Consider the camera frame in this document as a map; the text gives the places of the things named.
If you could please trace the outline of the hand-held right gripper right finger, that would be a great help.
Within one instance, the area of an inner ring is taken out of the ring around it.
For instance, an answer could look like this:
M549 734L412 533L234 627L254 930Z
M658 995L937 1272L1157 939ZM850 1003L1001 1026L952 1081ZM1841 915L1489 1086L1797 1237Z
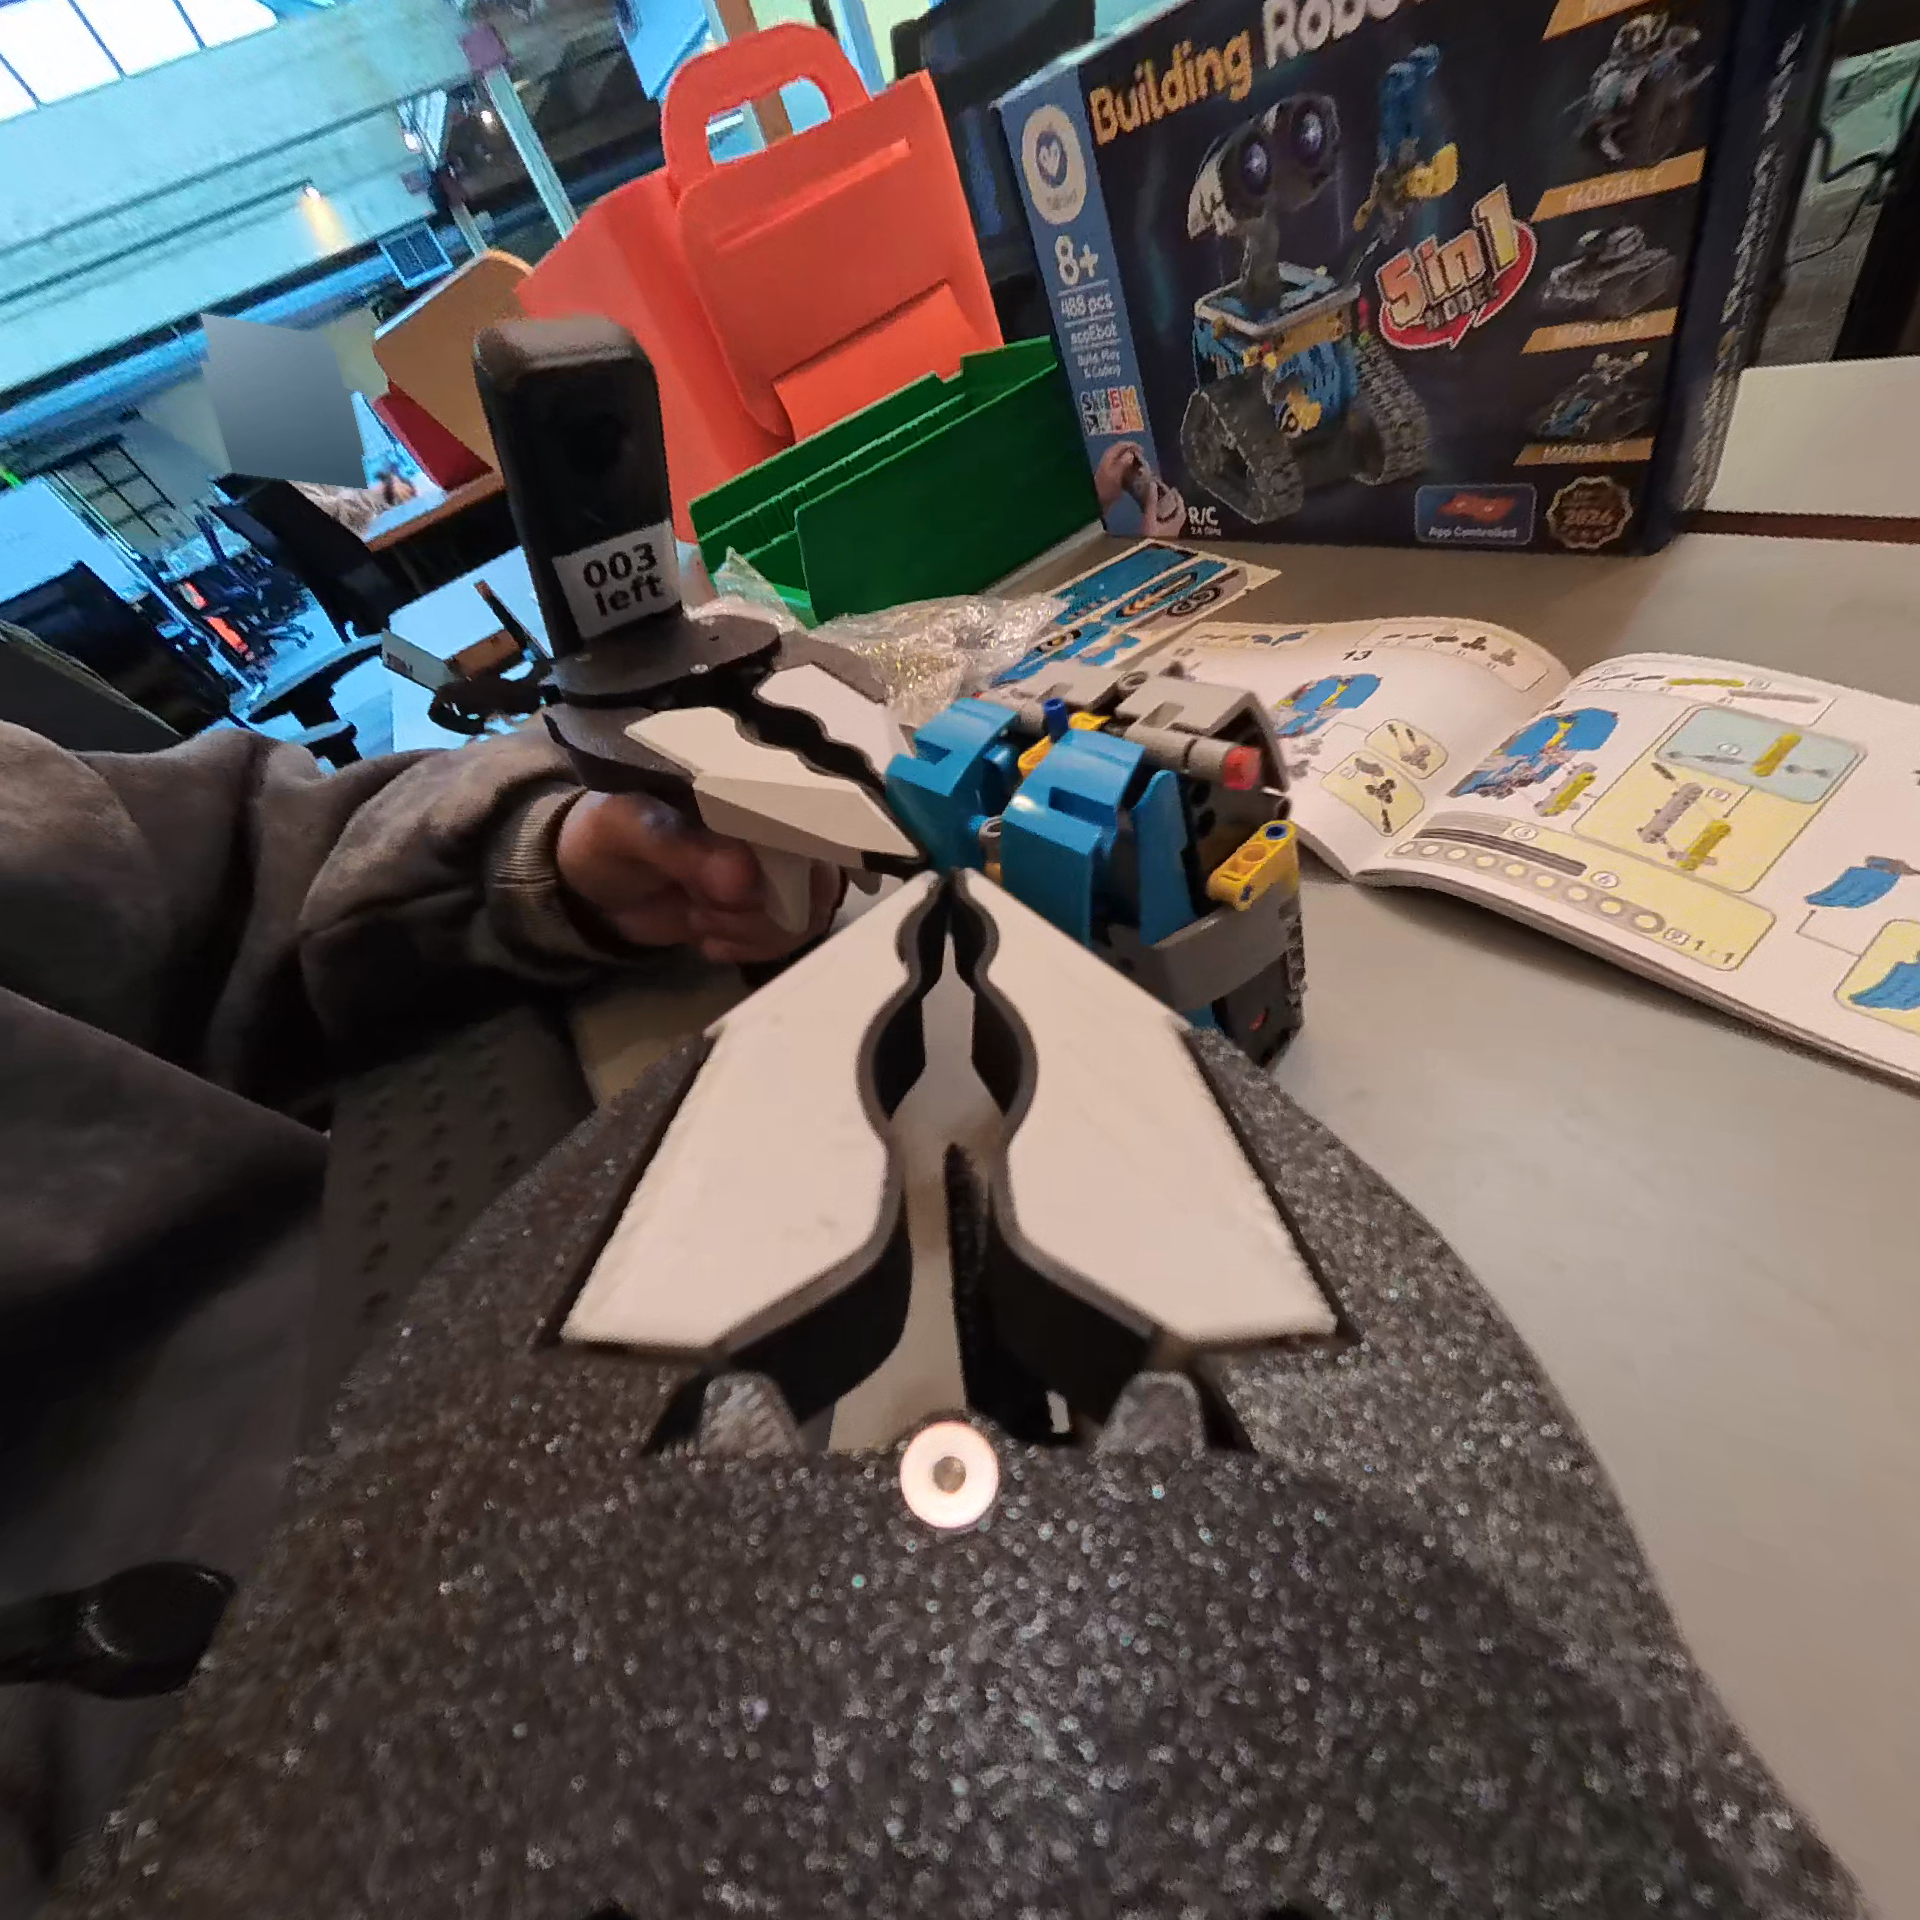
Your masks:
M1151 1371L1340 1332L1197 1050L1198 1031L998 883L954 877L972 1068L1001 1114L986 1156L986 1318L1075 1415Z

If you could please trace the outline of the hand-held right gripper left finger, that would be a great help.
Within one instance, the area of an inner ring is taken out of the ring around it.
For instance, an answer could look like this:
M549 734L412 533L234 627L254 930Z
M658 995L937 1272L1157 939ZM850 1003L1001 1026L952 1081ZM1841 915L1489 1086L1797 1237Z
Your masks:
M907 880L708 1028L562 1343L764 1375L801 1423L877 1373L910 1302L894 1115L926 1068L944 896Z

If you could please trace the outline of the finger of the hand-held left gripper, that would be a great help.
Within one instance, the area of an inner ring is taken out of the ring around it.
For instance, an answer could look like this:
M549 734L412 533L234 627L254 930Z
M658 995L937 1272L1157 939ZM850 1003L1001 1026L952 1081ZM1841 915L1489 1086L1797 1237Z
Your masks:
M880 788L907 751L907 731L878 671L861 654L817 636L780 636L746 711L760 740L863 788Z
M625 740L688 786L703 825L757 851L832 868L920 868L926 856L900 825L882 786L820 772L788 746L717 705L618 711Z

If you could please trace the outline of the blue grey toy brick model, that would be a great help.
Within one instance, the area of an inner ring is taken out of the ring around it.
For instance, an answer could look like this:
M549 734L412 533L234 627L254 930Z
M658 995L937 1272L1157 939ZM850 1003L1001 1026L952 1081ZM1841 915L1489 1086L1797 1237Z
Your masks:
M1186 663L1057 667L928 718L887 803L1197 1028L1269 1064L1306 1012L1302 846L1276 721Z

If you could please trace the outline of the person's left forearm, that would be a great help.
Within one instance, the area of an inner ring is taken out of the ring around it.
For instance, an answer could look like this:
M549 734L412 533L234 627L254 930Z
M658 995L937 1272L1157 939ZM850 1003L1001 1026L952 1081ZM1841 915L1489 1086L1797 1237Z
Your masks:
M584 797L537 729L328 774L254 731L80 753L5 723L5 1052L67 1021L242 1088L484 976L612 972L561 874Z

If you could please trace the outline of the grey desk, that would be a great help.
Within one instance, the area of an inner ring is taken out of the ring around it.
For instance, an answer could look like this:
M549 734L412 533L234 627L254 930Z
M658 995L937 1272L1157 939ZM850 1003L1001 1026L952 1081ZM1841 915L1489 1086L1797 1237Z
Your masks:
M1753 1742L1700 1668L1578 1412L1643 1415L1691 1520L1766 1505L1771 1557L1711 1635L1773 1630L1788 1677L1856 1685L1811 1731L1872 1736L1916 1661L1916 1580L1863 1635L1863 1524L1916 1524L1916 1461L1816 1475L1876 1366L1916 1421L1916 1340L1833 1309L1916 1309L1916 1114L1841 1164L1769 1120L1734 1198L1630 1180L1627 1135L1686 1129L1705 1174L1736 1114L1682 1088L1618 1128L1572 1117L1625 1068L1530 1055L1506 1138L1435 1128L1408 1202L1218 1043L1200 1120L1304 1241L1336 1332L1197 1364L1146 1398L1167 1437L1030 1444L983 1420L986 1513L913 1516L907 1448L658 1452L688 1396L534 1325L674 1123L720 1091L687 1041L576 1131L440 1281L451 1329L401 1341L422 1458L405 1550L408 1682L341 1760L360 1838L325 1891L321 1789L289 1887L252 1916L1916 1916L1863 1885L1841 1785ZM1786 1576L1788 1597L1775 1595Z

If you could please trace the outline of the person's left hand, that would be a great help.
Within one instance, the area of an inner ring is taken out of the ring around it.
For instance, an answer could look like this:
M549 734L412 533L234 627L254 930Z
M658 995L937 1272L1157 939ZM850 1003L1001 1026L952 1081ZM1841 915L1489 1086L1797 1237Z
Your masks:
M564 896L631 947L690 947L714 964L776 964L820 939L848 883L807 865L808 917L780 925L758 849L641 794L587 791L557 835Z

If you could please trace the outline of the clear plastic parts bag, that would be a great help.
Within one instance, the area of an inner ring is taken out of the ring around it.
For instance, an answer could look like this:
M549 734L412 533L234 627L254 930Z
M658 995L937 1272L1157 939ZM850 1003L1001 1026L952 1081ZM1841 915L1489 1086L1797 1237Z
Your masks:
M1067 611L1062 592L989 592L903 602L807 625L755 564L730 552L690 610L712 622L749 616L783 636L788 663L819 663L919 725L1013 671Z

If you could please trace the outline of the green plastic bin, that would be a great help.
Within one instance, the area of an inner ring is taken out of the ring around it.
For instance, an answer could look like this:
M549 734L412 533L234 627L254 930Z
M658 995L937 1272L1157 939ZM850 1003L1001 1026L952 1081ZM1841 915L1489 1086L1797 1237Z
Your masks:
M1051 340L970 351L690 503L711 580L745 562L810 627L980 594L1095 515Z

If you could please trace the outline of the black perforated panel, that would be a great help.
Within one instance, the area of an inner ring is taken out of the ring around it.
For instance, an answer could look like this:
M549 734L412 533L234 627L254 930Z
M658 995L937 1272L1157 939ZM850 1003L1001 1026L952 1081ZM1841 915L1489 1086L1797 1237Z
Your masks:
M507 1256L529 1256L544 1276L534 1337L557 1343L711 1052L704 1034L684 1035L596 1102L561 1010L531 1003L349 1081L323 1196L325 1377L347 1377L391 1337L500 1204Z

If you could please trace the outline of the blue sticker sheet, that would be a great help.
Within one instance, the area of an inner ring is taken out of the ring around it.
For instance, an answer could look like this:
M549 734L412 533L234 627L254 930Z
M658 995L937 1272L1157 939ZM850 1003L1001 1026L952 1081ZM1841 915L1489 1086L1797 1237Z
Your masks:
M1053 588L1057 610L1039 637L989 684L992 691L1044 673L1055 662L1113 665L1163 647L1202 616L1281 578L1281 568L1218 545L1141 539Z

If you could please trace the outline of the black office chair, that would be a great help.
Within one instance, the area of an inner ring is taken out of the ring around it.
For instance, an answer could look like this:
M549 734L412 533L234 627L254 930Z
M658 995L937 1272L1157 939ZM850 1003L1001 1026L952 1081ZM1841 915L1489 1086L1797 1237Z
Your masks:
M291 716L306 746L347 766L360 758L360 749L355 727L334 710L334 689L359 665L379 660L392 613L408 602L408 586L384 553L295 483L228 471L215 486L217 518L271 564L292 574L343 641L334 655L305 667L281 691L256 703L252 720Z

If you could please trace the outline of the orange plastic case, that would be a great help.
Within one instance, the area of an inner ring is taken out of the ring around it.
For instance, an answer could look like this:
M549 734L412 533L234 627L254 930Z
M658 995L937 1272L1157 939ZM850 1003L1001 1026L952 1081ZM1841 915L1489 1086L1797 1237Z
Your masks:
M688 542L696 498L1002 329L924 73L872 94L825 28L780 22L690 58L661 136L663 166L581 214L517 298L636 335Z

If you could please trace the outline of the person's dark clothing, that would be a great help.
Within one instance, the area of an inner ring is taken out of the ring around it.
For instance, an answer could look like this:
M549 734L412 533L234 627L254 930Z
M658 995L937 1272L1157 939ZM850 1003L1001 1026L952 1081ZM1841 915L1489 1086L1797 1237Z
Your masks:
M5 1052L5 1603L127 1568L242 1588L343 1377L316 1356L332 1110L519 1006L461 987L295 1070L219 1084L57 1020ZM174 1692L5 1687L5 1916L36 1916L171 1723Z

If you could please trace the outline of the open instruction booklet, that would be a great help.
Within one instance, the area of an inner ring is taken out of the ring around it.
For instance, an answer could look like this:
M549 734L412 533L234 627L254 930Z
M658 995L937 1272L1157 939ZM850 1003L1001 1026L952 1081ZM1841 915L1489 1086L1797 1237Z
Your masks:
M1572 673L1513 629L1205 622L1302 846L1472 902L1897 1084L1919 1081L1919 710L1725 657Z

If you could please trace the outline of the dark toy robot box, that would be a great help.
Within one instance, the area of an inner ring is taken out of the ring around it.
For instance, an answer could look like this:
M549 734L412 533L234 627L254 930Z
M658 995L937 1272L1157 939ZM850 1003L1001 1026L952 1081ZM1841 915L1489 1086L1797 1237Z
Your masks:
M1629 556L1717 486L1846 4L1169 4L1004 92L1117 535Z

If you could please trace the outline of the black round knob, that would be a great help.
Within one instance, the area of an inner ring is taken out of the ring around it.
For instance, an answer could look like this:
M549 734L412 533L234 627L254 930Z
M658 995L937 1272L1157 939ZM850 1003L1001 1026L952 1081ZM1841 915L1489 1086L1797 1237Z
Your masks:
M180 1692L203 1665L236 1581L161 1559L85 1588L2 1606L2 1685L58 1685L120 1701Z

